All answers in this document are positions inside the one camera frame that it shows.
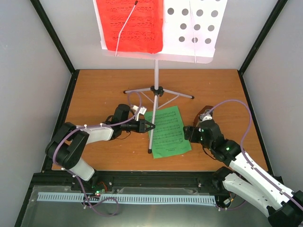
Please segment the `red sheet music page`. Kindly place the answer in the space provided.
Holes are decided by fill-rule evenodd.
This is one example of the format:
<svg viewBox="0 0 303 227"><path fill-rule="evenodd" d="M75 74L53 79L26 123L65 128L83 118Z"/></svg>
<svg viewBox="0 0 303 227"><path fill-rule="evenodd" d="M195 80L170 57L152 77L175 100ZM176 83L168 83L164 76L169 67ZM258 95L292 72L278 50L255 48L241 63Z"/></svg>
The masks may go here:
<svg viewBox="0 0 303 227"><path fill-rule="evenodd" d="M162 0L97 0L109 51L156 54L163 49Z"/></svg>

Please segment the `green sheet music page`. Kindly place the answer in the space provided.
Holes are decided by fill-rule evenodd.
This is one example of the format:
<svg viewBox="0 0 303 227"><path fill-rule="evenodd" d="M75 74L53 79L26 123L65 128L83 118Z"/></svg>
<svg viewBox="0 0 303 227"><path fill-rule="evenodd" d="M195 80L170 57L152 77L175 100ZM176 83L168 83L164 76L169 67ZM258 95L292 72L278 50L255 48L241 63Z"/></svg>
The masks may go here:
<svg viewBox="0 0 303 227"><path fill-rule="evenodd" d="M184 139L183 121L177 106L157 110L152 137L152 155L164 158L190 151L190 142Z"/></svg>

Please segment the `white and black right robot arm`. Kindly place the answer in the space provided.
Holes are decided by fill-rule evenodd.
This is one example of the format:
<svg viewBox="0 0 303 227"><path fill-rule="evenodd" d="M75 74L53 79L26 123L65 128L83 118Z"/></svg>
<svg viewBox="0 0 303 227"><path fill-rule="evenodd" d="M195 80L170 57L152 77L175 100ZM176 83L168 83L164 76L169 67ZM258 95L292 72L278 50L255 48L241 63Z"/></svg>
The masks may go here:
<svg viewBox="0 0 303 227"><path fill-rule="evenodd" d="M303 223L303 193L294 192L263 170L238 143L226 139L214 120L183 128L184 137L199 143L225 166L215 172L218 190L242 197L262 212L273 227L298 227Z"/></svg>

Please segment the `white tripod music stand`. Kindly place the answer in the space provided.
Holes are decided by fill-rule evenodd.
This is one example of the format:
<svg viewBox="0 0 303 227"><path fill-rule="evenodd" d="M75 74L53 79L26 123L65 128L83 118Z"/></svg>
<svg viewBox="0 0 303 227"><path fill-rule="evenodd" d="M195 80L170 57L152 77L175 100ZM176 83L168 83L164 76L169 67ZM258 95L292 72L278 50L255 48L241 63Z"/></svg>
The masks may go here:
<svg viewBox="0 0 303 227"><path fill-rule="evenodd" d="M163 0L163 49L156 54L109 51L103 40L103 30L96 1L93 2L93 5L102 53L111 57L154 61L154 85L151 88L154 93L154 99L152 99L154 110L159 108L159 97L166 93L166 89L159 86L160 61L195 64L208 64L213 61L216 40L227 1Z"/></svg>

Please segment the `brown wooden metronome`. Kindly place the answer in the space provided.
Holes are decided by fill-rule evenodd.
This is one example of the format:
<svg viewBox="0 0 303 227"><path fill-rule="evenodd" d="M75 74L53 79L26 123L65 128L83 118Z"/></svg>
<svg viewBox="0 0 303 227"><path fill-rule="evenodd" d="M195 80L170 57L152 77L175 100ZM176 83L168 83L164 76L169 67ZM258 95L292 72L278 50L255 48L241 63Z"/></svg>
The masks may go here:
<svg viewBox="0 0 303 227"><path fill-rule="evenodd" d="M209 112L212 108L213 108L213 106L210 106L210 105L206 105L205 107L203 107L198 112L196 117L194 118L193 126L197 127L199 125L199 123L201 123L203 121L212 120L213 119L213 111Z"/></svg>

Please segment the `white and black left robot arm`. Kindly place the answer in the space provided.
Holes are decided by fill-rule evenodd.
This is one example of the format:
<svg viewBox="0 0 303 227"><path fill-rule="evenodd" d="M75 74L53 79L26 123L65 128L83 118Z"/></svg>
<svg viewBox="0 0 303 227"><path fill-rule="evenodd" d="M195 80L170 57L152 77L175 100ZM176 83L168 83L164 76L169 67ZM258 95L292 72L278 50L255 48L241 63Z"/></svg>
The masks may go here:
<svg viewBox="0 0 303 227"><path fill-rule="evenodd" d="M76 126L66 122L51 139L45 153L55 164L81 178L87 190L94 190L98 186L98 178L95 176L96 170L82 158L85 146L115 140L123 131L146 133L154 130L153 123L139 118L145 112L143 106L119 104L114 114L98 125Z"/></svg>

